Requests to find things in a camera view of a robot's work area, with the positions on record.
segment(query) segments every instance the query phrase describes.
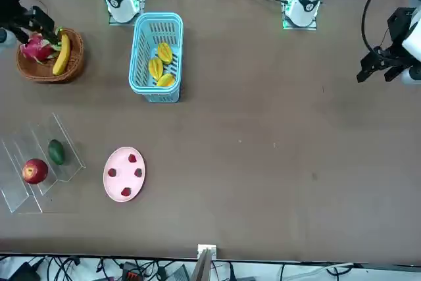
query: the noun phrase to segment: yellow banana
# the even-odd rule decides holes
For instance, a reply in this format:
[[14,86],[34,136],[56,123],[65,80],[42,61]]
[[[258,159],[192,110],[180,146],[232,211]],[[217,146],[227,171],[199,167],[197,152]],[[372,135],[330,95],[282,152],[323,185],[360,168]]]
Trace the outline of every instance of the yellow banana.
[[164,64],[171,64],[172,62],[172,50],[166,42],[159,43],[157,48],[158,57]]
[[62,33],[60,54],[59,54],[59,57],[57,57],[57,60],[53,67],[54,76],[61,75],[66,70],[69,57],[70,57],[70,39],[65,33]]
[[158,80],[164,72],[164,66],[162,65],[162,61],[158,57],[150,59],[147,68],[149,69],[149,72],[155,80]]
[[174,85],[175,81],[176,79],[172,74],[165,74],[164,76],[159,78],[157,82],[157,87],[171,87],[172,85]]

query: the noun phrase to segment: clear acrylic stand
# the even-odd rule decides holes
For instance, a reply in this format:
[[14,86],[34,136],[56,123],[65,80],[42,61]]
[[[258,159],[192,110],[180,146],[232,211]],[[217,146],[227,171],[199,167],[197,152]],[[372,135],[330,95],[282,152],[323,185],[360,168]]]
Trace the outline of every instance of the clear acrylic stand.
[[[64,147],[64,164],[56,165],[48,156],[48,144],[58,140]],[[48,166],[46,179],[39,184],[23,180],[26,161],[38,158]],[[52,114],[43,124],[28,123],[0,143],[0,190],[12,213],[42,213],[48,210],[43,196],[57,183],[68,182],[84,164],[61,121]]]

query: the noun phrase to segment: pink plate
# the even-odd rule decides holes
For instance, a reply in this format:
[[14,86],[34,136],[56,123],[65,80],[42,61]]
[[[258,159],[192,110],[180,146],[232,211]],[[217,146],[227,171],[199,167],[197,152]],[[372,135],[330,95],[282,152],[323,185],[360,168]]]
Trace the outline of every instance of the pink plate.
[[145,182],[145,162],[133,147],[121,147],[108,158],[104,168],[104,188],[111,199],[133,199]]

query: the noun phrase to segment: wicker basket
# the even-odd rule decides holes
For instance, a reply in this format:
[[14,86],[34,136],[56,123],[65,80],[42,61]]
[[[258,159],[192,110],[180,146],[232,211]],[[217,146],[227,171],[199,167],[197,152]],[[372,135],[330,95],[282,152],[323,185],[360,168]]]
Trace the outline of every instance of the wicker basket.
[[19,71],[29,80],[35,82],[69,82],[79,76],[84,69],[84,43],[80,34],[72,29],[63,29],[70,39],[70,57],[66,70],[58,76],[53,75],[53,66],[57,58],[39,64],[26,59],[20,52],[16,52],[16,63]]

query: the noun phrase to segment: green avocado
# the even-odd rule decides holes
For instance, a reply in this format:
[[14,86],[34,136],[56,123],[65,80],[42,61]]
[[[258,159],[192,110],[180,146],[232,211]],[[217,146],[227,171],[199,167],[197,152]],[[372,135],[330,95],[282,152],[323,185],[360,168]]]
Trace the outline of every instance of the green avocado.
[[50,144],[48,144],[48,155],[54,163],[57,165],[63,165],[64,147],[62,143],[57,140],[51,140]]

